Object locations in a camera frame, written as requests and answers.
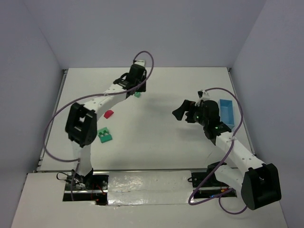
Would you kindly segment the green arch block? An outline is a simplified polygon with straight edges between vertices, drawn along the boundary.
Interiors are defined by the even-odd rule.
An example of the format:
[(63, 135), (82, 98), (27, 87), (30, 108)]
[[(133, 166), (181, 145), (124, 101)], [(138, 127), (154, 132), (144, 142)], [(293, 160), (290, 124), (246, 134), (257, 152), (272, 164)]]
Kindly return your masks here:
[(108, 135), (108, 134), (109, 134), (109, 130), (108, 130), (107, 127), (104, 127), (102, 129), (97, 130), (97, 136), (98, 137), (103, 137), (103, 136)]
[(111, 141), (113, 138), (112, 138), (111, 134), (100, 134), (99, 139), (100, 139), (101, 143), (105, 143), (105, 142)]

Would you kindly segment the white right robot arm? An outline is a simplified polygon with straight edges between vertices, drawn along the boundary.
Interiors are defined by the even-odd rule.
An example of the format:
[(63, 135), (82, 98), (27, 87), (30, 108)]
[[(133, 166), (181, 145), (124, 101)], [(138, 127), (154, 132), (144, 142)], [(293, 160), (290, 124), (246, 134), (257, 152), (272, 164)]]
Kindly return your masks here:
[(205, 136), (226, 153), (224, 158), (236, 165), (234, 170), (219, 163), (210, 175), (240, 193), (249, 209), (256, 210), (282, 198), (276, 166), (265, 164), (234, 137), (232, 130), (220, 120), (219, 106), (215, 101), (201, 100), (197, 104), (184, 100), (172, 114), (178, 121), (185, 116), (186, 122), (200, 124)]

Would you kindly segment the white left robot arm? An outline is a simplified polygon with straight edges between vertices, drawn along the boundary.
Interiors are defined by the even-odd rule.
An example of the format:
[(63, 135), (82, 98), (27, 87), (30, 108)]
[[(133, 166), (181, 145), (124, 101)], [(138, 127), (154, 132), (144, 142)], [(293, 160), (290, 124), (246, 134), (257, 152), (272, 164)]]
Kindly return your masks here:
[(98, 136), (97, 122), (116, 104), (126, 100), (135, 92), (146, 91), (147, 70), (144, 64), (136, 61), (129, 72), (116, 79), (104, 92), (83, 104), (74, 102), (69, 111), (65, 131), (71, 141), (73, 156), (79, 159), (72, 170), (73, 184), (88, 188), (93, 182), (91, 164), (91, 144)]

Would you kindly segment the red wedge block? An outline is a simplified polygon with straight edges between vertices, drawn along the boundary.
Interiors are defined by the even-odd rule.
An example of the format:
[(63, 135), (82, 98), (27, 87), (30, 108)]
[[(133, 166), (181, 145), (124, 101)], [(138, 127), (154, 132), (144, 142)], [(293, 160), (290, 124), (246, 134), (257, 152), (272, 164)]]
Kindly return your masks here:
[(114, 112), (112, 110), (108, 110), (104, 113), (104, 118), (108, 119), (110, 118), (112, 115), (114, 114)]

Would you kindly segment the blue plastic bin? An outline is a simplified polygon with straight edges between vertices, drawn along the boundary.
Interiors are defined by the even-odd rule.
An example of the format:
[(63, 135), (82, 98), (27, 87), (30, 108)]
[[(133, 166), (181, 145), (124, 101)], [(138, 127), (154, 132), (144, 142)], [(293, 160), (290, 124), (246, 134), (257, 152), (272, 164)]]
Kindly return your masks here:
[(233, 102), (231, 100), (219, 99), (220, 119), (231, 130), (235, 127)]

